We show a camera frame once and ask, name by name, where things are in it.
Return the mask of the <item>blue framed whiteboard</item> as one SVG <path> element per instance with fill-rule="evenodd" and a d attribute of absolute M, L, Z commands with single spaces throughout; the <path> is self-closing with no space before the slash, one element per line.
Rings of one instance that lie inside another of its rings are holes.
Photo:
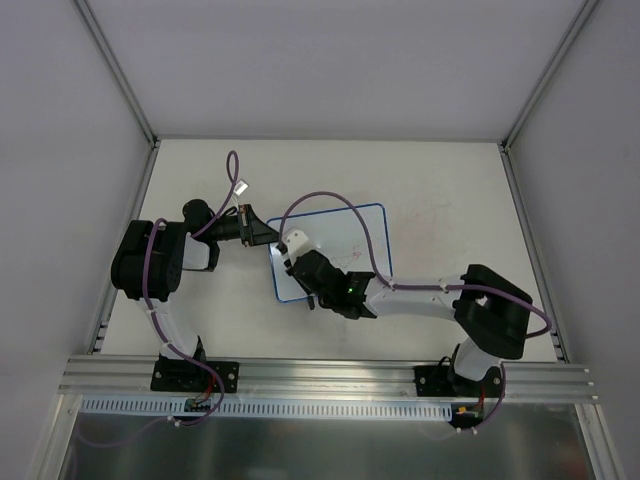
<path fill-rule="evenodd" d="M 386 209 L 381 203 L 293 214 L 286 228 L 302 230 L 331 263 L 348 271 L 369 271 L 375 262 L 385 276 L 393 274 Z"/>

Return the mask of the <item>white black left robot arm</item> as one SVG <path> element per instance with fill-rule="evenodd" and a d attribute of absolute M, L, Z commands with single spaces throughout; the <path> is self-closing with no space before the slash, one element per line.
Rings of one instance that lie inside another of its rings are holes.
<path fill-rule="evenodd" d="M 171 302 L 182 273 L 213 272 L 222 241 L 246 247 L 279 239 L 249 204 L 215 213 L 201 199 L 182 208 L 181 221 L 129 223 L 111 265 L 115 289 L 144 312 L 159 341 L 150 388 L 156 392 L 211 394 L 235 390 L 233 363 L 209 362 L 201 337 L 176 312 Z"/>

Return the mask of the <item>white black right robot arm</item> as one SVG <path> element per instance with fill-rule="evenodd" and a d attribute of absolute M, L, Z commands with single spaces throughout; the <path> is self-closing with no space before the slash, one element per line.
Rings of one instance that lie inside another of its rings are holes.
<path fill-rule="evenodd" d="M 286 260 L 285 267 L 320 307 L 347 319 L 417 315 L 459 325 L 467 338 L 455 347 L 448 369 L 437 374 L 456 396 L 478 396 L 491 369 L 523 356 L 532 298 L 484 265 L 472 264 L 452 282 L 431 286 L 344 272 L 316 250 Z"/>

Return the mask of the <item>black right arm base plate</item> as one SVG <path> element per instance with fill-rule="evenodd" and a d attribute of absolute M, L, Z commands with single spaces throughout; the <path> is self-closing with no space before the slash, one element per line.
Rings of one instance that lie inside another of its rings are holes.
<path fill-rule="evenodd" d="M 469 380 L 448 365 L 420 365 L 413 368 L 418 397 L 498 398 L 504 386 L 499 367 L 490 367 L 481 380 Z"/>

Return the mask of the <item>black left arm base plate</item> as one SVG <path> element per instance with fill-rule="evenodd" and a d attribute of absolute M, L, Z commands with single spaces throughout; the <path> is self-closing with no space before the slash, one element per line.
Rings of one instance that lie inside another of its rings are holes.
<path fill-rule="evenodd" d="M 231 361 L 211 361 L 206 364 L 221 378 L 226 393 L 236 393 L 240 364 Z M 186 360 L 167 359 L 160 356 L 154 364 L 150 390 L 170 393 L 202 393 L 212 380 L 212 375 Z"/>

